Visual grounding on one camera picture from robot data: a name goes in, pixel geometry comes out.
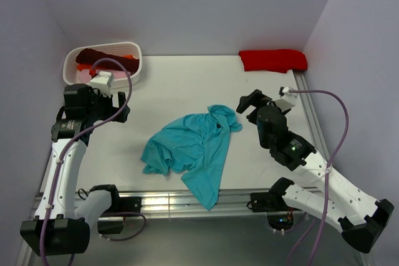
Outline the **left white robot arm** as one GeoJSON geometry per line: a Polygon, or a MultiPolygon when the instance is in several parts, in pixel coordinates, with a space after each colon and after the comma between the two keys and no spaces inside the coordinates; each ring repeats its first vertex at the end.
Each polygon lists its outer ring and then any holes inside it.
{"type": "Polygon", "coordinates": [[[94,128],[110,121],[124,123],[131,94],[118,92],[118,106],[111,94],[84,83],[64,89],[64,106],[51,129],[50,170],[43,197],[31,221],[21,224],[20,234],[35,254],[74,255],[86,251],[90,229],[102,214],[114,216],[122,201],[114,184],[97,185],[88,198],[75,206],[80,165],[94,128]]]}

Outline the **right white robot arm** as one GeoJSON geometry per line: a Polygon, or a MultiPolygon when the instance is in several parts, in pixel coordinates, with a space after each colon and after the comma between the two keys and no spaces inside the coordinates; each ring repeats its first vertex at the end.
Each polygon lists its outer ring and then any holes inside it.
{"type": "Polygon", "coordinates": [[[299,90],[281,87],[273,100],[260,90],[239,99],[236,111],[254,110],[246,117],[257,126],[262,148],[293,174],[313,184],[317,195],[294,181],[280,178],[269,190],[271,206],[302,210],[337,229],[355,250],[368,254],[386,228],[394,210],[387,199],[376,199],[352,184],[310,142],[289,130],[286,114],[296,106],[299,90]]]}

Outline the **teal t shirt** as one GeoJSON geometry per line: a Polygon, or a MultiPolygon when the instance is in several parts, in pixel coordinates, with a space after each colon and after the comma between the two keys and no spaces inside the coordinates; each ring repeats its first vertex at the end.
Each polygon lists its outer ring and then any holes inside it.
{"type": "Polygon", "coordinates": [[[231,134],[242,128],[234,110],[225,105],[183,116],[147,141],[143,173],[181,173],[182,182],[209,211],[218,201],[231,134]]]}

